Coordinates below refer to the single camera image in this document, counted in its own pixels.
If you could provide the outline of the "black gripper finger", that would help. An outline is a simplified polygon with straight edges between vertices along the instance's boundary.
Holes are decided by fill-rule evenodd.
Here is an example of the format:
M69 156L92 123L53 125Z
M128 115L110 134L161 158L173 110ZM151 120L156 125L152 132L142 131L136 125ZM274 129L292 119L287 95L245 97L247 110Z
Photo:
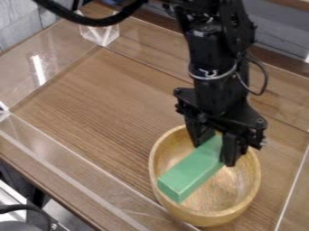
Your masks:
M240 136L232 133L223 133L219 161L227 167L233 167L237 159L247 153L247 148L245 140Z
M207 119L184 117L185 128L193 147L199 147L215 135L215 129L207 125Z

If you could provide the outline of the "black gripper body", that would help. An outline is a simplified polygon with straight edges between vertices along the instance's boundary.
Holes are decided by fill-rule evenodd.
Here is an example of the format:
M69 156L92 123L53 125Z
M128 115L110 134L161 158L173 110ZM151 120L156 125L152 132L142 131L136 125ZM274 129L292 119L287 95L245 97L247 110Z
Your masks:
M232 71L223 76L189 73L189 77L192 88L173 90L177 113L183 117L205 118L215 131L240 136L248 147L259 150L267 122L248 103L248 94L262 94L248 88L248 73Z

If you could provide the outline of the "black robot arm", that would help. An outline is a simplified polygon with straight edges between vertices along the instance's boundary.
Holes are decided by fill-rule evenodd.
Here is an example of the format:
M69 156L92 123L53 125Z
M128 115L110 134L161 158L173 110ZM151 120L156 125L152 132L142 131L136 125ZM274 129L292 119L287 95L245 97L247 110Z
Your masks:
M248 102L248 54L255 25L241 0L164 0L187 42L191 88L176 88L176 111L184 117L193 146L221 134L219 161L228 167L248 148L260 149L267 121Z

